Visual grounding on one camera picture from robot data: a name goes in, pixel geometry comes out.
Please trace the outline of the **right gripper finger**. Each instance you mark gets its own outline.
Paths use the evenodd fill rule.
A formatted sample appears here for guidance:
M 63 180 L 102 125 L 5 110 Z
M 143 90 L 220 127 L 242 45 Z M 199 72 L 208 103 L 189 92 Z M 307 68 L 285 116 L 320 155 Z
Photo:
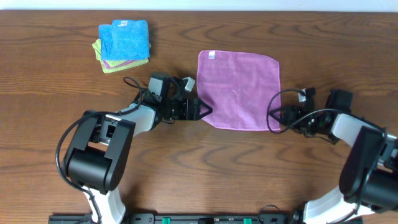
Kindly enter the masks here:
M 305 89 L 305 101 L 304 101 L 304 108 L 305 109 L 314 109 L 315 102 L 313 97 L 316 94 L 315 88 L 306 88 Z
M 279 107 L 279 108 L 275 108 L 275 109 L 271 109 L 268 112 L 268 115 L 273 118 L 274 120 L 276 120 L 279 124 L 283 124 L 283 108 Z

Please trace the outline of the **purple microfiber cloth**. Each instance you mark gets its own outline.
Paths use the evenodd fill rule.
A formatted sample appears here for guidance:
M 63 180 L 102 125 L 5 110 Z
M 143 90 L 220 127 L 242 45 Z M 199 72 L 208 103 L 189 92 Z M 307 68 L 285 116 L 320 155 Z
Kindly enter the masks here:
M 197 93 L 213 108 L 203 118 L 219 129 L 278 131 L 266 118 L 271 98 L 280 92 L 280 63 L 267 55 L 202 50 L 198 55 Z

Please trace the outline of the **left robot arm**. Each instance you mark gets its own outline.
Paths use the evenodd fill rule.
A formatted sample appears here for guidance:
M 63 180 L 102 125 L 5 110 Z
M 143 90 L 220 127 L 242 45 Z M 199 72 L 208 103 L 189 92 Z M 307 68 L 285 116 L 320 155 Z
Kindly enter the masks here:
M 197 121 L 212 107 L 198 98 L 133 101 L 118 112 L 87 110 L 69 128 L 75 133 L 57 168 L 89 201 L 92 223 L 122 223 L 126 206 L 118 185 L 124 174 L 133 137 L 163 120 Z

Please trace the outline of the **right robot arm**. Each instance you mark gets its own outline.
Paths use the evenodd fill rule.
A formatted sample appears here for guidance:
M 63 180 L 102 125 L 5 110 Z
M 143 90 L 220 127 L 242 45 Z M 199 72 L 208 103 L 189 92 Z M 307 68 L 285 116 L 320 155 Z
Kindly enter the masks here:
M 335 145 L 345 142 L 351 151 L 339 184 L 319 199 L 307 201 L 287 223 L 361 223 L 362 217 L 397 211 L 397 136 L 351 112 L 353 94 L 331 90 L 325 107 L 315 109 L 314 88 L 296 90 L 299 105 L 267 108 L 266 118 L 306 138 Z

